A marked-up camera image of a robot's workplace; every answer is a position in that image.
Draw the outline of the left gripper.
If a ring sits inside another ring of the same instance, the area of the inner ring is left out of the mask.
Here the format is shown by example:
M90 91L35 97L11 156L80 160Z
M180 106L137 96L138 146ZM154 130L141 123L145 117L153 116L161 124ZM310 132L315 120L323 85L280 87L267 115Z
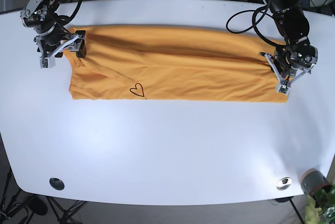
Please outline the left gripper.
M265 57L278 79L276 92L288 95L291 86L306 73L311 74L318 61L318 50L310 41L287 42L277 46L276 55L259 52Z

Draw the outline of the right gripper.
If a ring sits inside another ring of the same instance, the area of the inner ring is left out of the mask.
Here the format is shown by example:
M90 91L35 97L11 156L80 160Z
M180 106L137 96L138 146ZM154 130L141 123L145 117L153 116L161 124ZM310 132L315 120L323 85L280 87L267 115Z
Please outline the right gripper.
M32 27L38 34L34 42L38 46L37 51L41 53L39 62L42 69L54 67L56 58L63 56L64 49L75 52L77 58L86 57L85 30L71 33L54 20L33 20Z

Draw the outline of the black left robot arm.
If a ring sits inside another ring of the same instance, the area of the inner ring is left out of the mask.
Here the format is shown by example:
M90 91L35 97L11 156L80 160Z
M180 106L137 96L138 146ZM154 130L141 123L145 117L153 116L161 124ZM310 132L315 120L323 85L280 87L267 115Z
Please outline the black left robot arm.
M273 54L260 52L268 61L278 79L276 91L288 95L291 85L306 73L311 73L318 62L318 50L312 46L308 34L310 25L304 15L300 0L263 0L264 6L252 10L251 29L267 44L273 46ZM284 38L278 44L264 37L257 25L270 16Z

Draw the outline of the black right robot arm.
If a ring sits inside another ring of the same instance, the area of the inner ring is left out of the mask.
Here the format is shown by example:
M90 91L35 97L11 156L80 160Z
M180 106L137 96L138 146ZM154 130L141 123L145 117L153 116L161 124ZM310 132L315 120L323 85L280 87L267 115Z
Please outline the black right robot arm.
M60 4L68 0L30 0L20 12L22 24L33 28L37 35L34 42L41 53L40 66L49 69L55 66L56 58L63 56L64 50L74 52L77 58L86 56L86 31L70 32L65 25L70 23L78 13L83 0L79 0L71 16L56 13Z

